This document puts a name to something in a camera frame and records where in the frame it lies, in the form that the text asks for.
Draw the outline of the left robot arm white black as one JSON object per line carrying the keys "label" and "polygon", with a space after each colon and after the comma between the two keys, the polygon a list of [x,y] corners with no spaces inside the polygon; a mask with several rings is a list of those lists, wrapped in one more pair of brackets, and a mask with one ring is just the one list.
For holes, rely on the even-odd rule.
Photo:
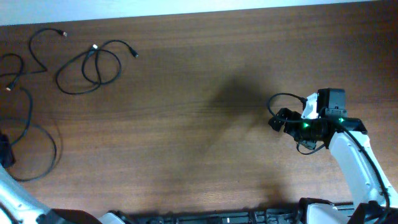
{"label": "left robot arm white black", "polygon": [[1,134],[1,211],[11,223],[95,224],[100,221],[81,210],[49,208],[34,198],[6,168],[13,165],[14,156],[9,139]]}

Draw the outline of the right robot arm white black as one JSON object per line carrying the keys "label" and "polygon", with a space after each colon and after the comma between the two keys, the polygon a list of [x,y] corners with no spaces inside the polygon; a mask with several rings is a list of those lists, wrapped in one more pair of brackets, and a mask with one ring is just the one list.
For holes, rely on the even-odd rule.
{"label": "right robot arm white black", "polygon": [[345,91],[323,88],[298,100],[301,113],[281,108],[268,124],[293,137],[308,156],[330,151],[351,192],[352,212],[328,200],[301,198],[295,211],[267,212],[267,217],[286,223],[397,223],[397,191],[373,153],[365,125],[348,117]]}

